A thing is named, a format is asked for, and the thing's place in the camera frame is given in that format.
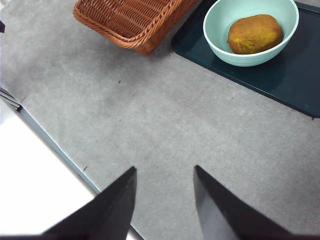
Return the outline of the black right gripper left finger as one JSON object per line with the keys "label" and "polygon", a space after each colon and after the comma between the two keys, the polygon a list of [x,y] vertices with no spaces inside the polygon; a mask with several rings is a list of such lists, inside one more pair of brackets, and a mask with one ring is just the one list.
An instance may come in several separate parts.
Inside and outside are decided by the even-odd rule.
{"label": "black right gripper left finger", "polygon": [[36,235],[4,235],[2,240],[125,240],[135,208],[137,169],[129,168],[92,201]]}

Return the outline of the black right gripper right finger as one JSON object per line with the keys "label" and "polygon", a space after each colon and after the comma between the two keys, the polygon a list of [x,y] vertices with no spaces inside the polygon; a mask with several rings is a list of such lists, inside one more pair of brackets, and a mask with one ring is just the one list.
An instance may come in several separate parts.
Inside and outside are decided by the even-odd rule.
{"label": "black right gripper right finger", "polygon": [[294,234],[243,202],[202,167],[193,172],[195,206],[205,240],[318,240]]}

